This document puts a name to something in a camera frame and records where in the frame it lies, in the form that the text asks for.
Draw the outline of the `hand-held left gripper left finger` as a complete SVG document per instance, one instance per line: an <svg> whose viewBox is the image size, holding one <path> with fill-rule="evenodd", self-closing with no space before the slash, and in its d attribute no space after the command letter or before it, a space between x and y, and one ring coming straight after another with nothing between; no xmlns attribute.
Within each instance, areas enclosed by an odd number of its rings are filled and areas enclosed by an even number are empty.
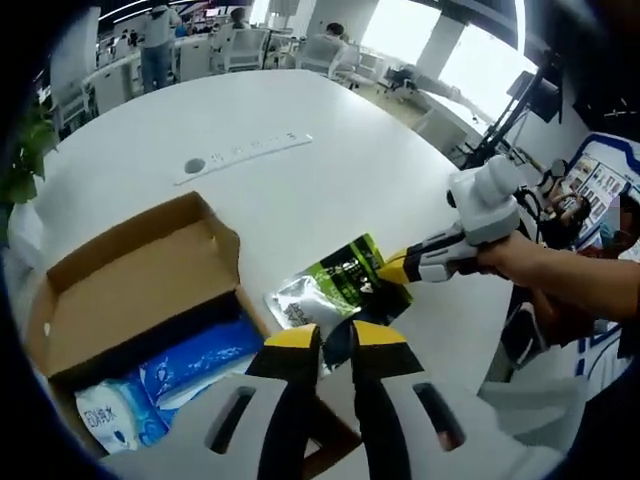
<svg viewBox="0 0 640 480"><path fill-rule="evenodd" d="M267 339L242 375L215 383L175 417L171 479L309 479L319 367L314 325Z"/></svg>

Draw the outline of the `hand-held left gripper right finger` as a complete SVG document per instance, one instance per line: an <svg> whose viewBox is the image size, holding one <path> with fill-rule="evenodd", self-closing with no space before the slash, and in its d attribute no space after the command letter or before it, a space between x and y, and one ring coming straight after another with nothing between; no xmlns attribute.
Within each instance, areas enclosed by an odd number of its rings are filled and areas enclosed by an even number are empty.
<svg viewBox="0 0 640 480"><path fill-rule="evenodd" d="M396 330L352 327L355 412L372 479L503 479L505 437L470 391L434 381Z"/></svg>

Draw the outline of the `person's right hand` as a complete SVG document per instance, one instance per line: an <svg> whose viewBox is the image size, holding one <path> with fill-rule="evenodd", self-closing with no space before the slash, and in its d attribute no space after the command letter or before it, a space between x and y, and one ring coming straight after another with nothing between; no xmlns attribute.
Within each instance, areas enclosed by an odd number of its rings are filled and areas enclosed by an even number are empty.
<svg viewBox="0 0 640 480"><path fill-rule="evenodd" d="M526 283L529 254L535 250L536 245L516 231L479 250L478 271L481 274L497 275L517 284Z"/></svg>

